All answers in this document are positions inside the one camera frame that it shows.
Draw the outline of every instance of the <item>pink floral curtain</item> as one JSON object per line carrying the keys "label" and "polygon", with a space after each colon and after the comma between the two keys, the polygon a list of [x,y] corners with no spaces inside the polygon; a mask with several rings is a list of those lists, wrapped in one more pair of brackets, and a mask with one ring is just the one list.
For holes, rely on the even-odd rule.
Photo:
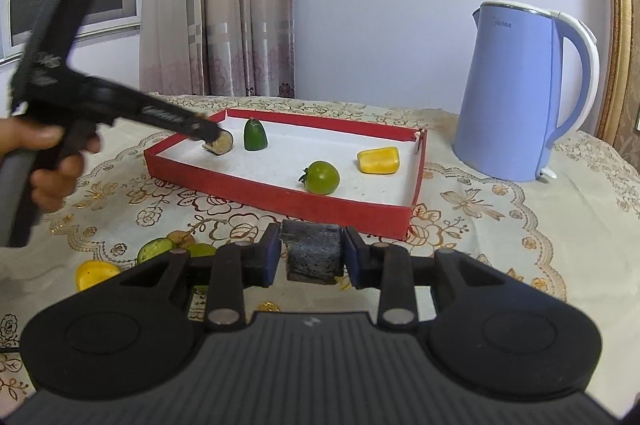
{"label": "pink floral curtain", "polygon": [[140,85],[294,97],[292,0],[142,0]]}

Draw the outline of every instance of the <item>electric kettle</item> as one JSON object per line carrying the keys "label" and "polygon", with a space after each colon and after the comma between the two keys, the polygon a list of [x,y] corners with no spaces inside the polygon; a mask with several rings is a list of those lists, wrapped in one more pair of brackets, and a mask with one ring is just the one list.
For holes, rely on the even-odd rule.
{"label": "electric kettle", "polygon": [[[482,174],[514,182],[555,178],[547,167],[554,142],[580,127],[598,89],[596,37],[578,19],[519,2],[483,2],[453,151]],[[558,127],[562,43],[582,63],[582,85]]]}

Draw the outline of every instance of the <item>green pepper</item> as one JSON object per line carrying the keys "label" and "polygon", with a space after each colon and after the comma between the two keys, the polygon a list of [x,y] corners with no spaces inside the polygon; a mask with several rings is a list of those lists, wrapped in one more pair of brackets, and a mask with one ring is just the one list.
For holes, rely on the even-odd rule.
{"label": "green pepper", "polygon": [[249,118],[244,124],[244,149],[262,150],[267,148],[267,134],[260,120]]}

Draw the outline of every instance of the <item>white tray bottom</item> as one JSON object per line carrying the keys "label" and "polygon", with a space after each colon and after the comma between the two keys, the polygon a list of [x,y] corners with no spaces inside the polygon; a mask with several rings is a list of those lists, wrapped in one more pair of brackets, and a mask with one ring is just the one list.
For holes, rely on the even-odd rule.
{"label": "white tray bottom", "polygon": [[[305,190],[299,177],[311,163],[322,160],[331,163],[340,173],[340,185],[331,196],[351,201],[411,205],[420,159],[417,142],[262,122],[268,147],[246,151],[242,138],[245,123],[244,118],[231,117],[220,122],[220,127],[234,136],[233,149],[223,156],[215,156],[202,148],[202,142],[188,139],[158,155],[201,169],[293,190]],[[400,153],[398,172],[379,176],[362,174],[358,170],[358,152],[390,146],[398,147]]]}

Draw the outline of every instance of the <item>table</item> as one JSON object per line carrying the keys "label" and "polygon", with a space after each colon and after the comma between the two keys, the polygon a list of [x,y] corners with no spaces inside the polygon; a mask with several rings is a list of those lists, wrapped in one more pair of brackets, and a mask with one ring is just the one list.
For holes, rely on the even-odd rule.
{"label": "table", "polygon": [[[557,180],[516,184],[464,166],[450,148],[456,116],[442,110],[257,97],[167,100],[199,112],[241,107],[428,128],[428,162],[405,246],[414,255],[456,248],[585,311],[604,341],[590,394],[616,414],[633,404],[640,392],[640,178],[606,143],[575,132],[552,152]],[[65,206],[44,218],[26,249],[0,250],[4,347],[18,344],[35,313],[76,292],[75,270],[84,261],[126,269],[143,244],[172,230],[195,228],[197,242],[221,246],[259,239],[282,219],[149,177],[143,150],[167,132],[119,121],[101,134],[104,150],[89,157],[89,172]],[[245,290],[249,315],[270,302],[282,311],[375,316],[377,291],[356,291],[348,277],[333,286],[288,282],[282,266],[272,287]],[[429,289],[418,288],[417,297],[420,318],[433,317]],[[194,299],[191,317],[202,316],[203,300]],[[0,355],[0,415],[32,391],[19,355]]]}

